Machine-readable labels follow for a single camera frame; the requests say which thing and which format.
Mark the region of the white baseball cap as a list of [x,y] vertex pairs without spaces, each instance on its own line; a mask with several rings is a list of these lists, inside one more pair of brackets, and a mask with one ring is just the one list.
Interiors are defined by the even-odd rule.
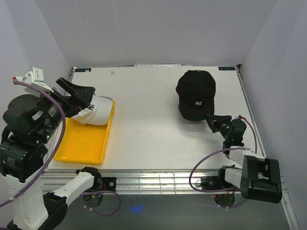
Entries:
[[89,106],[72,118],[81,124],[103,126],[108,123],[112,107],[111,98],[94,95]]

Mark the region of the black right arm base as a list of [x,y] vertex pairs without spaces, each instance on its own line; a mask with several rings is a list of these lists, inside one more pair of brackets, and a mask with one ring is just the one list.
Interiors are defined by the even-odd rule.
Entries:
[[236,203],[235,193],[239,191],[228,182],[222,182],[217,176],[203,176],[195,183],[195,186],[201,190],[223,190],[225,193],[213,194],[213,199],[219,207],[236,208],[247,202],[246,199]]

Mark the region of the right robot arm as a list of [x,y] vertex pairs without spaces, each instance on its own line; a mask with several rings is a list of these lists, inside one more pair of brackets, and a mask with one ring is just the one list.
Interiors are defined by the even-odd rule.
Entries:
[[233,119],[230,115],[206,115],[206,122],[213,133],[220,133],[224,138],[223,154],[237,163],[236,166],[224,166],[217,177],[217,186],[228,190],[238,188],[244,199],[270,203],[280,203],[282,185],[279,162],[258,155],[243,143],[247,129],[244,117]]

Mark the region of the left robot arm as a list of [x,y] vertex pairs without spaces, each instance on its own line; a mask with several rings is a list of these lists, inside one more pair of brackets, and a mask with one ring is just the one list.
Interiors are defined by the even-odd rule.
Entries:
[[10,192],[8,203],[13,205],[14,217],[9,230],[52,230],[66,216],[69,205],[83,192],[97,191],[102,180],[98,169],[85,167],[62,188],[42,191],[41,176],[50,163],[46,144],[58,127],[66,127],[66,119],[77,115],[92,102],[94,87],[75,85],[64,78],[57,83],[68,95],[55,89],[37,87],[13,78],[37,92],[14,98],[3,119],[6,127],[0,145],[0,173]]

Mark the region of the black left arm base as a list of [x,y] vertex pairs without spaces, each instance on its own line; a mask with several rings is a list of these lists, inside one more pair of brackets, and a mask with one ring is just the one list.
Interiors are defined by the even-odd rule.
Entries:
[[[94,185],[85,190],[85,193],[99,191],[116,191],[116,177],[101,177],[95,181]],[[85,206],[98,207],[104,199],[104,193],[94,195],[83,195],[82,201]]]

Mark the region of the black baseball cap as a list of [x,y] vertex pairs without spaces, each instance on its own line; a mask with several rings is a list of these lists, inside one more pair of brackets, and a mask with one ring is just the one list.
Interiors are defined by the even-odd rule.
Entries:
[[180,93],[191,92],[195,97],[202,99],[203,113],[214,114],[214,97],[216,82],[212,75],[205,70],[188,70],[178,80]]

